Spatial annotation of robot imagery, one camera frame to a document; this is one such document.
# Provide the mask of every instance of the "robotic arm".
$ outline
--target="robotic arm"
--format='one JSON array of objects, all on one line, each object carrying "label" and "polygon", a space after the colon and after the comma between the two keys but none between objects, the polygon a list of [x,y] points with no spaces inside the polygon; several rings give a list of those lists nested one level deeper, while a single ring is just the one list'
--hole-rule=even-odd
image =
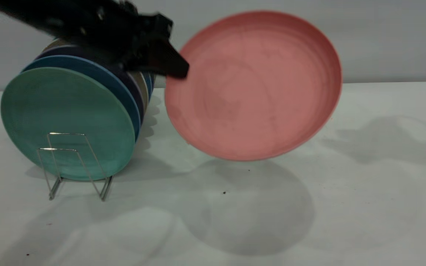
[{"label": "robotic arm", "polygon": [[140,15],[128,1],[0,0],[0,12],[126,71],[187,76],[188,62],[169,42],[172,20],[159,13]]}]

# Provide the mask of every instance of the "pink plate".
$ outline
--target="pink plate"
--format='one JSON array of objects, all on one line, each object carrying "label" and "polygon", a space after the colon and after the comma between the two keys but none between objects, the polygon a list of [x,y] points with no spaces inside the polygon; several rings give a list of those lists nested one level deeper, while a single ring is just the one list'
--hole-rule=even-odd
[{"label": "pink plate", "polygon": [[320,130],[341,94],[341,65],[316,27],[289,14],[254,11],[224,18],[180,53],[186,79],[167,78],[167,113],[179,134],[227,160],[262,160]]}]

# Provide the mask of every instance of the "wire plate stand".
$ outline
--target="wire plate stand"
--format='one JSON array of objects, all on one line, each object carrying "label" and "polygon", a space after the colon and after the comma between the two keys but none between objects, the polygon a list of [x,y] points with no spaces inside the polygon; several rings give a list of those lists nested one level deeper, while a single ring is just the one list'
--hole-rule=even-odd
[{"label": "wire plate stand", "polygon": [[[98,190],[95,182],[93,181],[93,178],[91,177],[90,172],[88,171],[88,168],[85,165],[85,162],[83,161],[83,159],[81,158],[80,153],[78,152],[78,150],[76,149],[59,149],[59,148],[54,148],[52,147],[52,142],[51,142],[51,137],[54,136],[80,136],[80,137],[84,137],[85,138],[85,142],[88,144],[88,147],[91,150],[91,153],[93,154],[93,157],[95,158],[96,162],[98,163],[98,166],[101,170],[101,172],[103,173],[104,176],[104,182],[105,184],[103,185],[103,188],[100,190]],[[101,199],[101,201],[105,201],[106,196],[108,195],[108,190],[111,186],[111,181],[113,180],[113,176],[107,177],[105,171],[103,170],[103,167],[101,167],[101,164],[98,160],[98,158],[96,157],[95,152],[93,151],[93,148],[91,147],[90,141],[88,140],[87,136],[83,133],[59,133],[59,132],[50,132],[49,134],[47,134],[47,142],[49,143],[49,147],[48,148],[38,148],[37,149],[37,155],[39,157],[39,161],[40,161],[40,165],[42,167],[42,170],[44,172],[44,176],[45,176],[45,180],[47,181],[47,186],[49,187],[49,200],[53,200],[57,190],[61,184],[61,182],[63,182],[64,178],[60,175],[60,171],[59,171],[59,167],[57,165],[57,160],[55,159],[55,152],[70,152],[70,153],[76,153],[78,156],[78,159],[80,160],[81,165],[83,166],[85,172],[87,173],[88,178],[90,179],[91,184],[93,185],[93,187],[95,188],[99,198]],[[50,186],[50,182],[49,182],[49,178],[47,177],[47,172],[45,170],[45,166],[44,166],[44,162],[42,161],[42,157],[41,157],[41,151],[50,151],[52,153],[52,159],[54,160],[54,165],[55,168],[57,170],[57,176],[56,176],[56,180],[53,186]]]}]

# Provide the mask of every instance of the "plate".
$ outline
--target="plate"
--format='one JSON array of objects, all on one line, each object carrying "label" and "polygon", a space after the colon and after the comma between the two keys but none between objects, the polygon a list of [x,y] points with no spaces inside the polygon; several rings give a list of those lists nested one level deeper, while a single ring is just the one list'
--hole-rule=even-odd
[{"label": "plate", "polygon": [[129,74],[123,71],[120,67],[116,65],[109,65],[101,63],[101,60],[96,56],[86,53],[83,48],[77,47],[75,45],[63,45],[60,47],[53,47],[51,49],[47,49],[45,52],[42,52],[36,59],[40,59],[42,57],[52,56],[52,55],[72,55],[81,58],[88,59],[90,61],[96,62],[97,64],[103,66],[108,69],[112,74],[114,74],[117,78],[119,78],[124,85],[127,87],[129,92],[129,98],[134,101],[139,109],[141,116],[141,123],[144,120],[144,105],[142,102],[141,90],[134,82],[134,80],[129,76]]},{"label": "plate", "polygon": [[196,34],[180,53],[186,79],[167,77],[179,134],[227,160],[263,160],[308,141],[338,104],[342,74],[327,37],[293,15],[252,11]]},{"label": "plate", "polygon": [[70,43],[67,41],[64,41],[62,39],[55,39],[53,42],[51,42],[42,52],[45,52],[49,49],[55,48],[55,47],[61,47],[63,45],[69,45]]},{"label": "plate", "polygon": [[[114,175],[129,162],[135,131],[123,104],[94,79],[65,68],[42,67],[25,71],[6,87],[1,118],[10,139],[36,165],[37,149],[49,147],[49,132],[84,133],[103,170]],[[53,136],[53,148],[80,152],[94,180],[104,178],[82,136]],[[89,180],[76,153],[55,151],[61,176]],[[56,175],[49,151],[41,151],[45,169]]]},{"label": "plate", "polygon": [[128,72],[137,84],[137,87],[141,90],[142,102],[144,103],[144,113],[147,111],[147,105],[149,105],[149,91],[147,90],[147,83],[144,80],[142,74],[138,71]]},{"label": "plate", "polygon": [[124,83],[108,71],[108,69],[81,57],[71,55],[52,55],[33,61],[25,69],[23,69],[22,72],[40,67],[71,69],[87,75],[101,83],[103,86],[108,88],[108,90],[110,90],[126,108],[126,111],[131,117],[132,124],[134,125],[136,139],[139,137],[139,131],[141,130],[141,116],[138,107],[132,98],[130,98],[129,91]]},{"label": "plate", "polygon": [[142,75],[143,75],[144,80],[146,81],[146,84],[147,84],[147,90],[149,91],[149,101],[150,101],[151,96],[152,96],[152,91],[154,90],[154,82],[153,82],[152,77],[149,73],[142,72]]}]

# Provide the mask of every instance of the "blue plate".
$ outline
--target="blue plate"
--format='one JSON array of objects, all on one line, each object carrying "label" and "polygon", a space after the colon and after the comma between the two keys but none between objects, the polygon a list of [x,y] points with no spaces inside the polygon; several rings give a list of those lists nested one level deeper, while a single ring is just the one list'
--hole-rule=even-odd
[{"label": "blue plate", "polygon": [[142,72],[142,75],[147,84],[147,90],[149,91],[149,101],[151,100],[152,91],[154,90],[154,82],[151,75],[147,72]]},{"label": "blue plate", "polygon": [[42,67],[70,69],[91,77],[95,81],[108,88],[108,90],[110,90],[116,96],[116,98],[119,99],[119,101],[126,108],[126,111],[129,113],[129,116],[132,120],[132,125],[135,129],[135,138],[137,140],[141,128],[142,118],[140,108],[137,107],[136,102],[132,98],[132,95],[126,86],[120,81],[120,79],[114,76],[114,74],[101,65],[96,64],[95,62],[71,55],[53,55],[37,59],[30,63],[25,69],[23,69],[22,72]]},{"label": "blue plate", "polygon": [[48,50],[45,50],[37,56],[36,59],[40,59],[47,56],[52,55],[72,55],[78,56],[81,58],[88,59],[90,61],[96,62],[98,65],[108,69],[114,76],[116,76],[120,81],[124,83],[129,93],[131,94],[131,98],[134,99],[137,107],[139,108],[139,114],[141,116],[141,123],[144,120],[144,105],[142,102],[141,90],[137,86],[137,84],[132,80],[129,74],[121,69],[118,65],[106,64],[103,60],[96,55],[88,54],[83,48],[77,47],[75,45],[63,45],[60,47],[54,47]]}]

